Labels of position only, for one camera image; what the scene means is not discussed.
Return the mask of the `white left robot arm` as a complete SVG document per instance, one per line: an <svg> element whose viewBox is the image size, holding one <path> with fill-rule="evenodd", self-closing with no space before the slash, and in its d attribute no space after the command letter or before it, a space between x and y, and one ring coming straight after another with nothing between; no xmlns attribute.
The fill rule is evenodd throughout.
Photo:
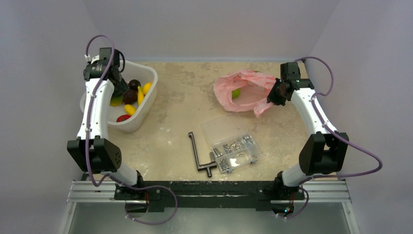
<svg viewBox="0 0 413 234"><path fill-rule="evenodd" d="M94 186L100 186L109 177L126 186L132 199L140 199L145 194L140 173L122 162L120 148L108 137L109 104L122 81L120 54L107 47L100 48L97 60L86 56L83 118L76 139L67 142L67 151Z"/></svg>

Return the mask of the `dark purple fake fruit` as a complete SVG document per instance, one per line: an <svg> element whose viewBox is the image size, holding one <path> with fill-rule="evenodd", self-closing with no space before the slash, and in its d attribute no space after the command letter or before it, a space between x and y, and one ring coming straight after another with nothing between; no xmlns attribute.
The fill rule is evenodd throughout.
<svg viewBox="0 0 413 234"><path fill-rule="evenodd" d="M138 100L138 93L135 90L129 89L123 94L122 102L125 105L132 105L137 102Z"/></svg>

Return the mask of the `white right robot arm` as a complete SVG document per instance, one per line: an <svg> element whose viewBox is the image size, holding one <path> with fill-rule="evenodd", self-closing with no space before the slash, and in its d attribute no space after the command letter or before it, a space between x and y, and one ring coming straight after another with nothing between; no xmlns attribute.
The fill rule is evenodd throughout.
<svg viewBox="0 0 413 234"><path fill-rule="evenodd" d="M296 165L277 175L274 194L286 198L294 187L308 178L327 176L339 172L344 164L348 140L346 133L340 133L332 126L316 98L316 91L310 79L301 78L297 62L280 65L280 78L267 96L267 102L284 106L287 101L298 110L308 132Z"/></svg>

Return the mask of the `yellow fake banana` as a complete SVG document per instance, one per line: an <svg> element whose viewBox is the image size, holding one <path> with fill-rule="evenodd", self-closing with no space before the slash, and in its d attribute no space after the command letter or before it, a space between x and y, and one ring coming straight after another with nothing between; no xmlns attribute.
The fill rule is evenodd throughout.
<svg viewBox="0 0 413 234"><path fill-rule="evenodd" d="M141 86L138 86L137 89L138 89L138 91L137 91L137 104L138 104L138 106L140 106L141 103L143 102L144 98L145 98L145 95L142 91Z"/></svg>

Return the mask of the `green wrinkled fake fruit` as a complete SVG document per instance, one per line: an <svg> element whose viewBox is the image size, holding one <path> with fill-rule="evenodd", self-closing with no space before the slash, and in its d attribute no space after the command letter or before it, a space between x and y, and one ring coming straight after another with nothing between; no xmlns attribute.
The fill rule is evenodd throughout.
<svg viewBox="0 0 413 234"><path fill-rule="evenodd" d="M240 89L235 89L231 92L231 98L236 99L240 96L241 90Z"/></svg>

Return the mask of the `pink plastic bag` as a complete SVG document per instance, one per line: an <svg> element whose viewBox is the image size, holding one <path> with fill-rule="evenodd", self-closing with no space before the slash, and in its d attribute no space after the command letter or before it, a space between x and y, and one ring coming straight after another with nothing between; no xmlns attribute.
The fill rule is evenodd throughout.
<svg viewBox="0 0 413 234"><path fill-rule="evenodd" d="M276 78L255 70L242 69L219 77L213 84L213 92L219 104L228 112L252 111L259 118L273 106L267 103ZM231 92L240 89L240 96L231 98Z"/></svg>

